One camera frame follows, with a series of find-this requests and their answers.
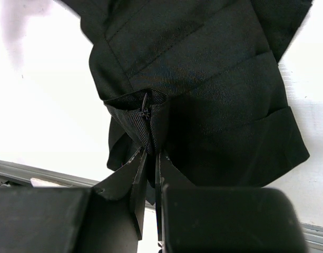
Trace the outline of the black pleated skirt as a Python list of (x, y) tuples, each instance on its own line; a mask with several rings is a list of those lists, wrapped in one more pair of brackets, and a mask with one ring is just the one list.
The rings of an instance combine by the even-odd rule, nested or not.
[(194, 185), (263, 187), (309, 158), (278, 63), (311, 1), (66, 1), (111, 115), (107, 167), (165, 151)]

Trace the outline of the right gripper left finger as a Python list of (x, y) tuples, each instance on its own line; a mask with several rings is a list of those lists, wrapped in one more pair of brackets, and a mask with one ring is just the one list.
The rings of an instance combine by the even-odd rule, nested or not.
[(98, 195), (110, 202), (118, 202), (128, 197), (126, 209), (133, 222), (138, 240), (142, 240), (143, 237), (147, 156), (146, 151), (139, 148), (127, 163), (93, 186), (93, 190)]

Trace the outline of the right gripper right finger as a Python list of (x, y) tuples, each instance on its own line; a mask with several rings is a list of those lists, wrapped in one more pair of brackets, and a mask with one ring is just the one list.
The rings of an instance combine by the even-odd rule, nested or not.
[(162, 189), (165, 185), (176, 187), (195, 187), (195, 185), (180, 172), (171, 162), (165, 152), (155, 159), (155, 210), (158, 229), (158, 241), (162, 241)]

